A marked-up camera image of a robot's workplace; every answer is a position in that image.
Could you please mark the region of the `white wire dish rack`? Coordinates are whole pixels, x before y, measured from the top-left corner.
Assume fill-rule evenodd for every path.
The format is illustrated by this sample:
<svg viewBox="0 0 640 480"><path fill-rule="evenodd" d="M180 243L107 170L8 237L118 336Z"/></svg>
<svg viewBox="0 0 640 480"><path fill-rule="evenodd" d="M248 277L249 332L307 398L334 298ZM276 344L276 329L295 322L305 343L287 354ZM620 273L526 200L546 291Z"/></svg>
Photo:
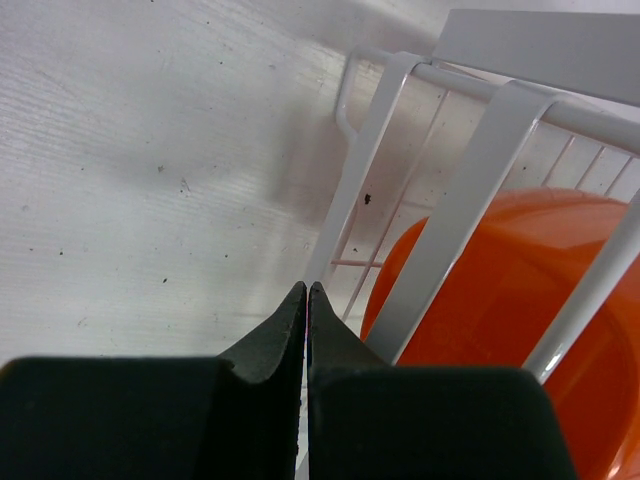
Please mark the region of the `white wire dish rack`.
<svg viewBox="0 0 640 480"><path fill-rule="evenodd" d="M487 106L368 336L368 346L389 363L400 358L540 122L638 157L636 123L572 104L568 97L638 105L639 19L462 9L449 13L428 57L353 49L335 107L348 153L306 282L325 278L342 252L364 180L410 76Z"/></svg>

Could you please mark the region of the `orange cup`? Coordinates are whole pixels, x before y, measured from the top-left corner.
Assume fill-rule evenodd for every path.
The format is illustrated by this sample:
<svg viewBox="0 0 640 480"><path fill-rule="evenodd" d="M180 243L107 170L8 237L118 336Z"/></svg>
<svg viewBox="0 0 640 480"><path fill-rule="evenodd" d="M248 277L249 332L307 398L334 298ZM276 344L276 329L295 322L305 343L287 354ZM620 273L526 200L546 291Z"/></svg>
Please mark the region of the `orange cup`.
<svg viewBox="0 0 640 480"><path fill-rule="evenodd" d="M523 364L624 217L561 188L499 193L400 356L404 366ZM639 475L639 269L546 381L582 479Z"/></svg>

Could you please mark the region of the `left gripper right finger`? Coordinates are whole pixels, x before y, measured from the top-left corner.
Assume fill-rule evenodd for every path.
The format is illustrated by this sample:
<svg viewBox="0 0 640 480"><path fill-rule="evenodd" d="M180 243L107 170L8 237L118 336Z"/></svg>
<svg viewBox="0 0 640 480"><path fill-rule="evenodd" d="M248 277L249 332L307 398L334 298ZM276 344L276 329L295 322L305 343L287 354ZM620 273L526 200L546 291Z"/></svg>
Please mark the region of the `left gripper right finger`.
<svg viewBox="0 0 640 480"><path fill-rule="evenodd" d="M396 367L308 300L313 479L573 479L550 399L513 367Z"/></svg>

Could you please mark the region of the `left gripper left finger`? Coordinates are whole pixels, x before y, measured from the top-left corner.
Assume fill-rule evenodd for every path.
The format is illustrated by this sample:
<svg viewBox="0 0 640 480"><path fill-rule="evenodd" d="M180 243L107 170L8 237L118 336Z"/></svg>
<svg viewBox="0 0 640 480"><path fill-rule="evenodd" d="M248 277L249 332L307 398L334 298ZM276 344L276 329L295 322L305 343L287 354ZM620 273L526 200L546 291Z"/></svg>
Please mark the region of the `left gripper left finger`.
<svg viewBox="0 0 640 480"><path fill-rule="evenodd" d="M5 479L290 479L306 287L216 356L22 357L1 370Z"/></svg>

